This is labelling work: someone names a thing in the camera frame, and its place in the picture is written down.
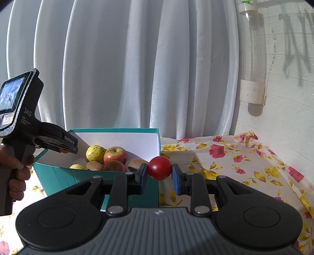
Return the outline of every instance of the device screen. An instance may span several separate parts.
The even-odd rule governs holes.
[[[6,81],[0,89],[0,112],[14,111],[22,92],[21,85],[28,75],[20,75]]]

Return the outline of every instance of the metal screw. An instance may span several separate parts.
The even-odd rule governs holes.
[[[123,212],[123,207],[119,205],[114,205],[108,208],[108,212],[111,214],[118,214]]]
[[[194,211],[198,214],[205,214],[210,211],[210,209],[205,205],[200,205],[194,208]]]

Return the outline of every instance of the finger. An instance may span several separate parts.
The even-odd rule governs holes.
[[[30,179],[30,170],[28,167],[16,171],[16,178],[21,181],[27,181]]]
[[[3,167],[22,169],[24,165],[8,154],[4,146],[0,146],[0,163]]]
[[[9,188],[13,192],[25,191],[26,190],[26,184],[25,184],[25,181],[11,179],[9,181]]]
[[[19,191],[19,192],[14,192],[14,191],[11,191],[9,192],[10,196],[15,199],[15,200],[22,200],[23,197],[24,197],[24,192],[23,191]]]
[[[28,167],[32,167],[34,165],[35,162],[35,157],[34,155],[29,155],[28,159],[27,159],[27,166]]]

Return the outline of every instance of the cherry tomato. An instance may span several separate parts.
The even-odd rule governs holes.
[[[166,179],[172,172],[172,165],[162,156],[154,157],[147,165],[147,173],[156,181]]]

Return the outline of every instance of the cardboard box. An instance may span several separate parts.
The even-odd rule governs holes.
[[[110,180],[121,173],[70,169],[72,164],[86,166],[85,152],[90,145],[106,149],[120,146],[127,151],[128,161],[132,158],[150,161],[160,155],[159,131],[155,128],[93,128],[69,132],[78,138],[77,154],[44,150],[35,158],[35,172],[48,196],[94,175]],[[101,209],[106,209],[108,198],[106,195]],[[158,207],[158,182],[148,176],[144,194],[129,196],[129,207]]]

